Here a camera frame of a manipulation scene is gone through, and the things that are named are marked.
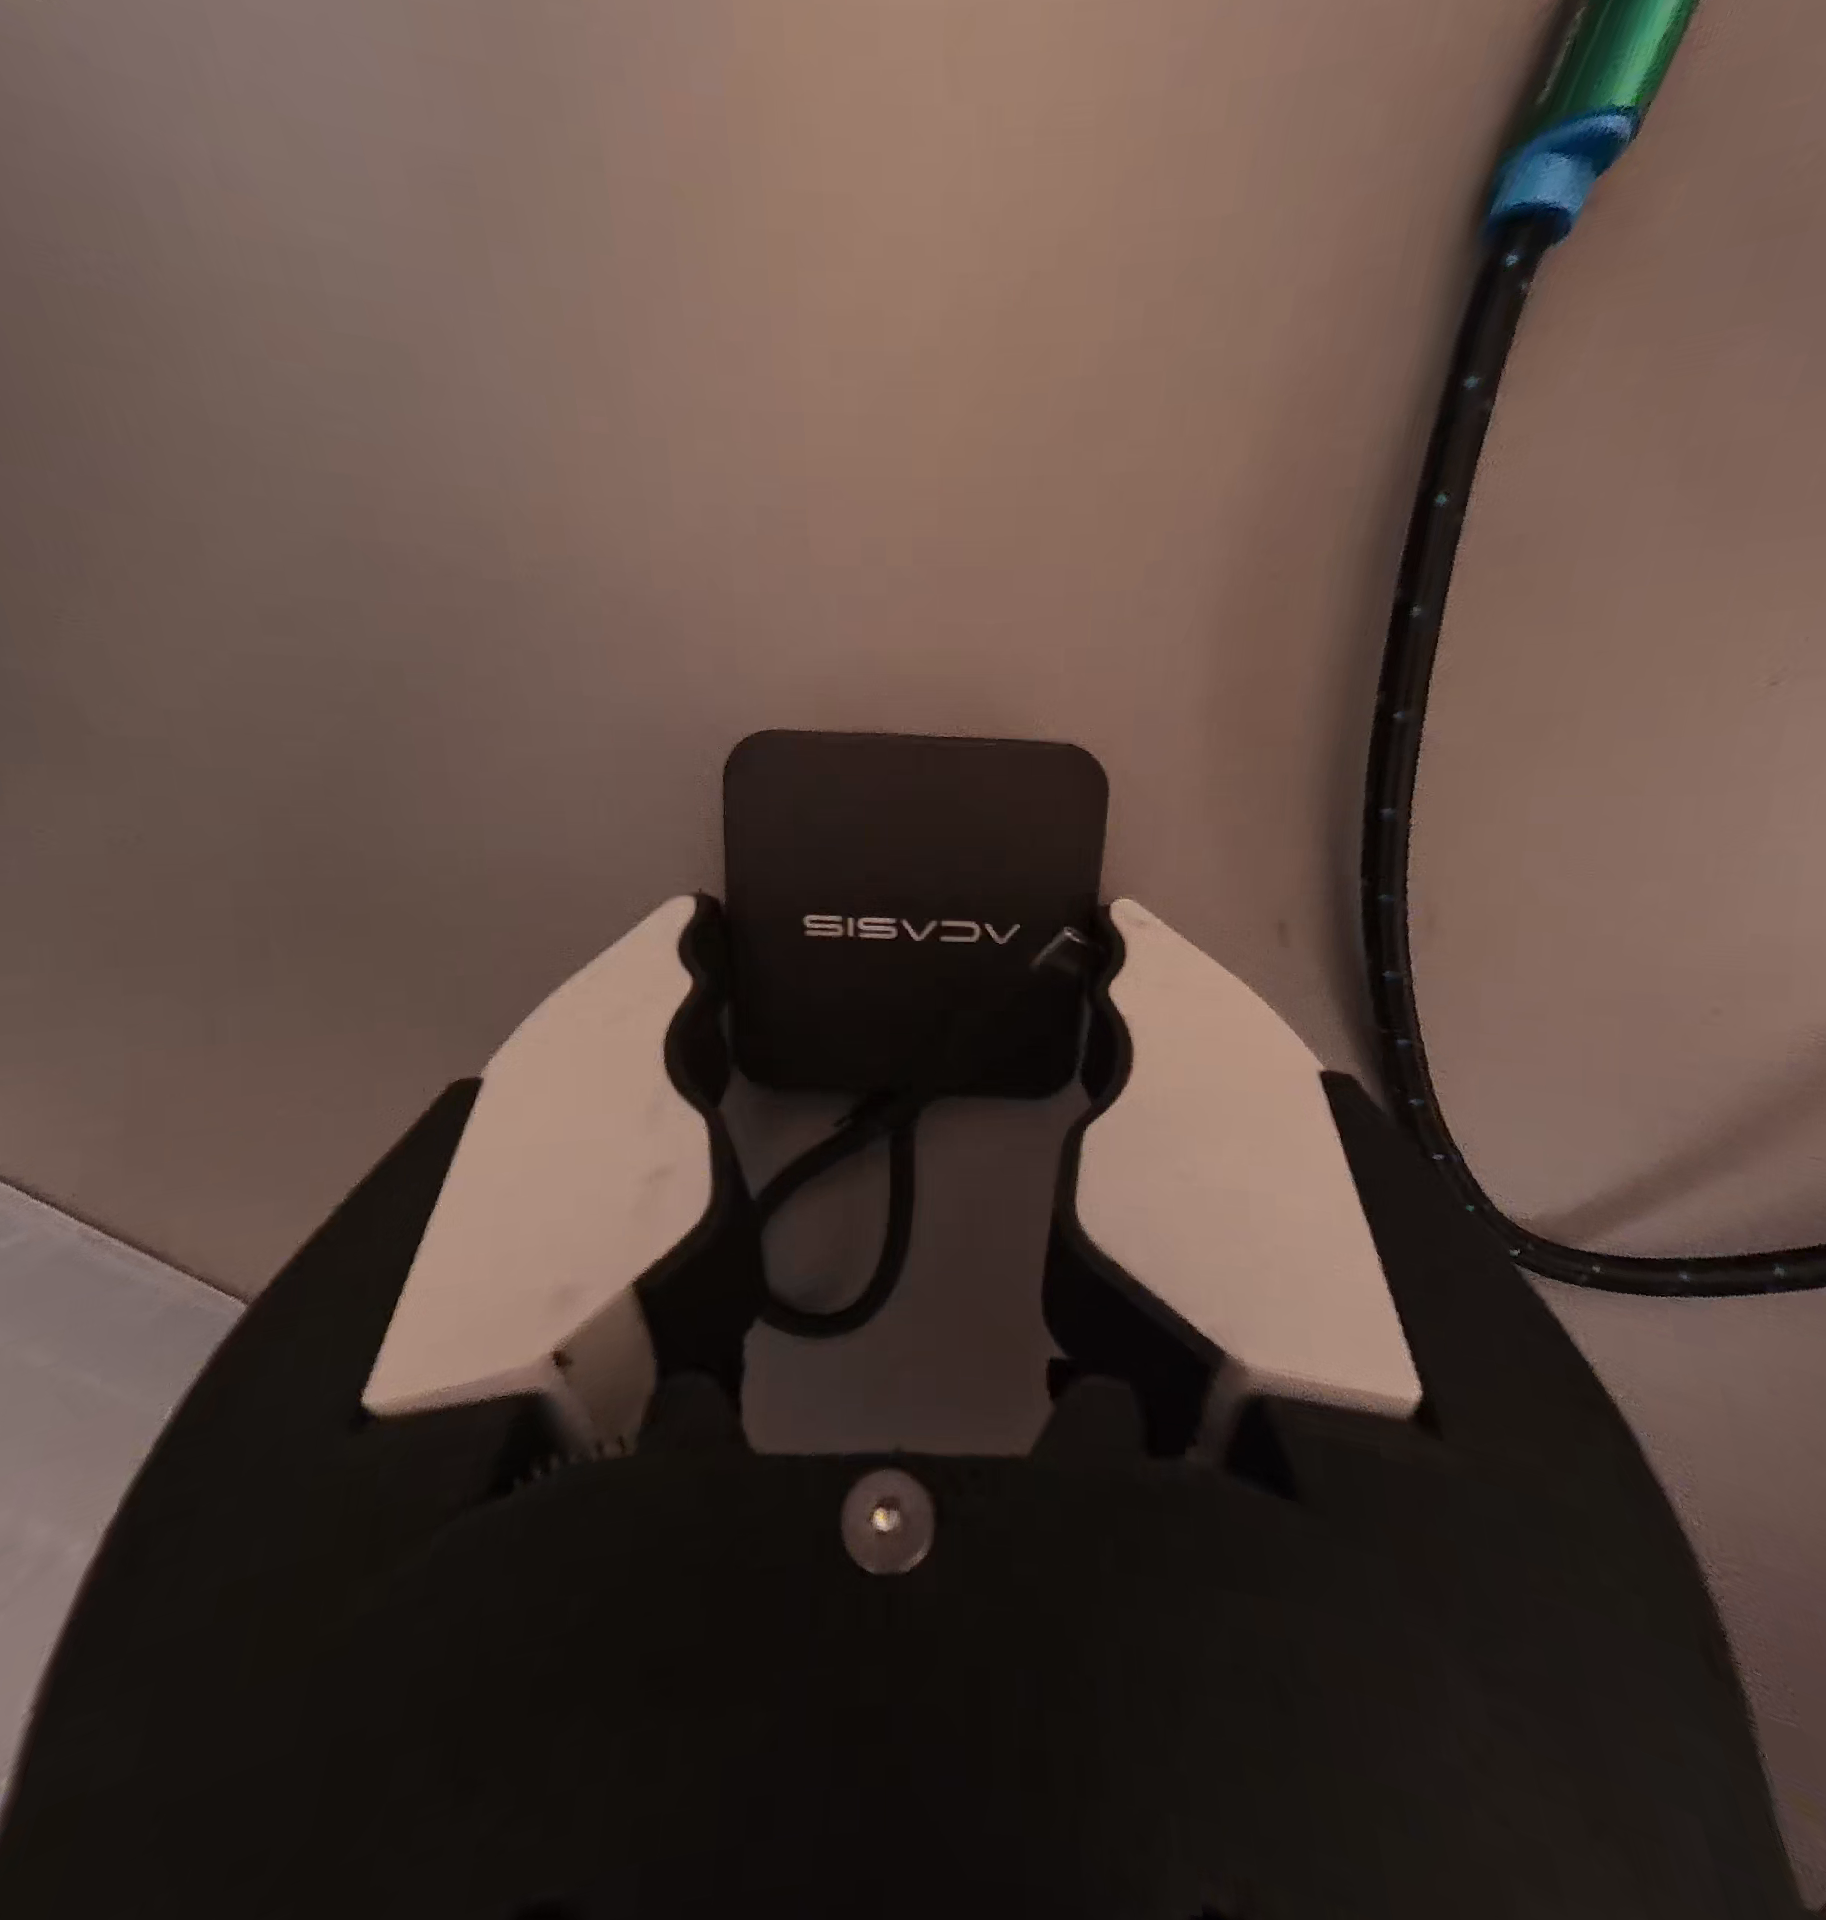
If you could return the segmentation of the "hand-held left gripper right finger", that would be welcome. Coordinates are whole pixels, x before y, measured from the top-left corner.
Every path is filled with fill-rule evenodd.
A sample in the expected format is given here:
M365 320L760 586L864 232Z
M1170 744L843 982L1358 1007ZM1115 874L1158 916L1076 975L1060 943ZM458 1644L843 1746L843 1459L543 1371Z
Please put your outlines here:
M1244 1399L1412 1418L1392 1277L1310 1042L1158 907L1103 904L1073 1123L1073 1371L1140 1399L1151 1454L1208 1454Z

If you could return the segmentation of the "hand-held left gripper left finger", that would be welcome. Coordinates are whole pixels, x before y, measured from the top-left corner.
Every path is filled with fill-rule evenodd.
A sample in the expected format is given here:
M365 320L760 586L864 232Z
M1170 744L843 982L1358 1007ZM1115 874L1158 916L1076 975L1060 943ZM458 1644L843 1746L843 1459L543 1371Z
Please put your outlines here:
M644 1282L720 1195L718 1096L671 1056L707 907L654 904L493 1042L360 1414L543 1399L569 1444L637 1444L660 1376Z

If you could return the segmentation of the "black square adapter box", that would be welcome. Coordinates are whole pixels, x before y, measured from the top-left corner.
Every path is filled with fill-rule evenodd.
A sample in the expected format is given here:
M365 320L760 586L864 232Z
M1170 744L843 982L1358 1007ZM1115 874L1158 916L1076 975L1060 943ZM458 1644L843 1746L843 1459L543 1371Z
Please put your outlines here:
M720 761L737 1072L1048 1096L1076 1072L1110 778L1076 744L755 727Z

